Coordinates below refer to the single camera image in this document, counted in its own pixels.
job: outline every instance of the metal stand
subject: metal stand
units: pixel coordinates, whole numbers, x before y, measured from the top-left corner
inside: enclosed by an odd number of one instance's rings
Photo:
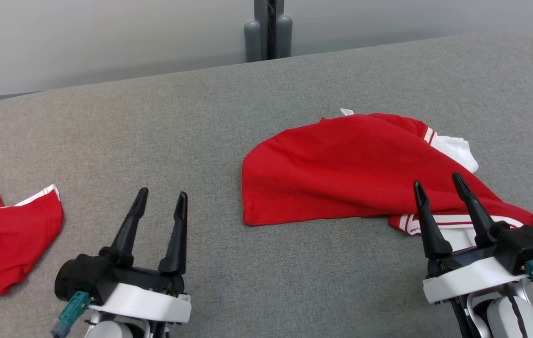
[[[291,56],[292,18],[284,0],[254,0],[254,19],[243,26],[247,62]]]

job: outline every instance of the white wall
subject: white wall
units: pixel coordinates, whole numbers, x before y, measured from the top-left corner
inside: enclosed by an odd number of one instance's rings
[[[0,0],[0,96],[245,61],[251,0]]]
[[[478,31],[533,37],[533,0],[286,0],[292,55]]]
[[[0,96],[244,62],[253,0],[0,0]],[[292,55],[475,31],[533,0],[286,0]]]

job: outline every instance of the white sleeve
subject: white sleeve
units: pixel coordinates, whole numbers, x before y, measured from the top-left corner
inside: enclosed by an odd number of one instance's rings
[[[471,173],[475,173],[479,169],[477,161],[471,154],[469,143],[463,138],[441,136],[436,133],[431,141],[431,146],[458,162]]]

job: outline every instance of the white tag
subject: white tag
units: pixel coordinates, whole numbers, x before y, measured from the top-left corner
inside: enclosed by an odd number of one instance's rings
[[[178,299],[183,300],[185,302],[191,302],[191,296],[190,295],[183,295],[182,293],[180,293],[178,295]]]
[[[354,111],[350,110],[350,109],[343,109],[343,108],[340,108],[341,110],[341,113],[344,114],[345,116],[350,116],[350,115],[354,115]]]

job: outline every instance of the gray cushioned surface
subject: gray cushioned surface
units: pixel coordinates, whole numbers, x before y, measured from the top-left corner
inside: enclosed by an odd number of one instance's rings
[[[339,108],[464,137],[477,176],[533,212],[533,40],[475,34],[41,92],[0,102],[0,194],[55,183],[63,230],[0,297],[0,338],[49,337],[60,266],[111,243],[150,189],[135,265],[155,268],[189,194],[191,322],[174,338],[458,337],[422,291],[421,240],[385,218],[242,224],[240,167],[260,141]],[[529,287],[533,302],[533,285]],[[78,323],[71,337],[81,338]]]

